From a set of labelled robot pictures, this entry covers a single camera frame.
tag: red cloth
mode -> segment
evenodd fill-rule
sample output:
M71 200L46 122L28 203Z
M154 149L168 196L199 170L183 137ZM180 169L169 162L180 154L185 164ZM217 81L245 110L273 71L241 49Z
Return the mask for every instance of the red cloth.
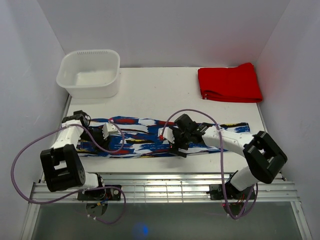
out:
M233 103L259 103L263 100L251 63L237 67L200 68L198 80L202 99Z

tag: laundry basket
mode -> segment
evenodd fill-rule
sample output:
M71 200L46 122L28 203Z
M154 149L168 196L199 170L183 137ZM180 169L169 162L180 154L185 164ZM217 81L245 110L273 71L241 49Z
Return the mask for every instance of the laundry basket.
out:
M73 98L109 98L119 91L119 54L113 50L82 50L66 55L57 84Z

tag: cable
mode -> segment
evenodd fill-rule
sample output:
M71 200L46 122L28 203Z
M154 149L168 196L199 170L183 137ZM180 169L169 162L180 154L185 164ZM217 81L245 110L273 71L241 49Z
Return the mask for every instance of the cable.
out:
M113 122L112 124L119 130L119 132L121 133L121 136L122 136L122 144L121 144L121 147L120 147L118 150L115 150L115 151L108 151L108 150L102 148L101 146L99 146L99 145L97 144L97 142L94 140L94 138L92 137L92 135L90 134L90 132L89 132L84 126L79 125L79 124L70 124L69 126L76 126L76 127L82 128L82 129L89 135L89 137L90 137L90 139L92 140L92 142L93 142L99 149L101 149L102 151L107 152L107 153L109 153L109 154L114 154L114 153L117 153L117 152L121 151L121 149L124 147L124 144L125 144L125 135L124 135L124 133L122 132L122 130L120 129L120 127L119 127L117 124L115 124L114 122ZM54 130L54 131L52 131L52 132L49 132L49 133L47 133L46 135L41 136L41 137L37 138L36 140L28 143L23 149L20 150L20 152L19 152L19 153L16 155L16 157L14 158L13 163L12 163L12 165L11 165L11 171L10 171L11 182L12 182L13 187L15 188L16 192L17 192L24 200L26 200L27 202L32 203L32 204L39 204L39 205L52 204L52 203L58 202L58 201L60 201L60 200L62 200L62 199L65 199L66 197L68 197L68 196L70 196L70 195L72 195L72 194L76 194L76 193L79 193L79 192L82 192L82 191L83 191L83 189L75 190L75 191L73 191L73 192L70 192L70 193L68 193L68 194L66 194L66 195L64 195L64 196L61 196L61 197L59 197L59 198L56 198L56 199L54 199L54 200L49 200L49 201L35 201L35 200L33 200L33 199L28 198L26 195L24 195L24 194L22 193L22 191L19 189L19 187L18 187L18 185L17 185L17 182L16 182L16 179L15 179L15 167L16 167L16 163L17 163L19 157L21 156L21 154L22 154L27 148L29 148L29 147L32 146L33 144L37 143L38 141L40 141L40 140L42 140L42 139L44 139L44 138L46 138L46 137L48 137L48 136L50 136L50 135L52 135L52 134L55 134L55 133L57 133L57 132L60 132L60 131L62 131L62 130L64 130L64 129L66 129L66 128L68 128L68 126L61 127L61 128L59 128L59 129L57 129L57 130ZM118 190L118 191L123 195L124 207L123 207L122 213L120 214L120 216L119 216L116 220L114 220L114 221L112 221L112 222L105 222L106 224L113 224L113 223L117 222L117 221L122 217L122 215L123 215L124 212L125 212L126 202L127 202L127 201L126 201L126 196L125 196L125 193L124 193L120 188L115 187L115 186L102 186L102 187L87 189L86 191L94 191L94 190L102 190L102 189L116 189L116 190Z
M249 195L247 196L245 202L244 202L244 205L240 211L240 213L238 215L233 215L233 213L231 212L231 209L230 209L230 206L229 206L229 202L228 202L228 198L227 198L227 191L226 191L226 183L225 183L225 178L224 178L224 143L223 143L223 140L222 140L222 134L221 134L221 130L219 128L219 125L218 123L216 122L216 120L214 120L211 116L209 116L208 114L202 112L202 111L199 111L199 110L195 110L195 109L181 109L179 111L176 111L175 113L173 113L169 118L168 120L165 122L164 126L163 126L163 129L162 129L162 133L161 135L159 136L159 138L161 140L164 139L163 135L164 135L164 132L165 132L165 128L166 126L168 125L168 122L170 121L170 119L178 114L178 113L181 113L181 112L186 112L186 111L190 111L190 112L196 112L196 113L199 113L199 114L202 114L204 116L206 116L207 118L209 118L215 125L216 129L218 130L218 134L219 134L219 139L220 139L220 168L221 168L221 180L222 180L222 192L223 192L223 198L224 198L224 201L225 201L225 204L226 204L226 209L227 209L227 212L228 214L230 215L230 217L234 220L237 220L241 217L244 217L245 215L247 215L254 207L254 205L256 204L256 201L257 201L257 196L258 196L258 184L256 184L256 191L255 191L255 198L253 200L253 203L252 205L250 206L249 210L244 212L248 203L249 203L249 200L250 200L250 197L251 197L251 194L252 192L254 191L254 185L251 187L250 189L250 192L249 192Z

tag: folded red towel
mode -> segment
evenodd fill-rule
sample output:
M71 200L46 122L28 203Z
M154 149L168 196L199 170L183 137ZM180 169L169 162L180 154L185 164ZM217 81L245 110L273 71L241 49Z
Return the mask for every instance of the folded red towel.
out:
M203 99L234 103L259 103L263 100L251 63L237 67L200 68L198 80Z

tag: white wall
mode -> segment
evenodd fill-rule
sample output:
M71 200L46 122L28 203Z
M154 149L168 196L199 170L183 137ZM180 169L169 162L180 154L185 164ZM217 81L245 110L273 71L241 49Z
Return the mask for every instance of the white wall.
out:
M122 67L255 62L289 0L38 0L65 53L112 49Z
M56 84L65 55L36 0L0 0L0 239L20 237L27 202L15 191L10 168L27 143L58 127L67 94ZM41 175L40 152L27 150L15 175L26 195Z
M288 156L313 239L320 239L320 2L291 0L257 62L269 132Z

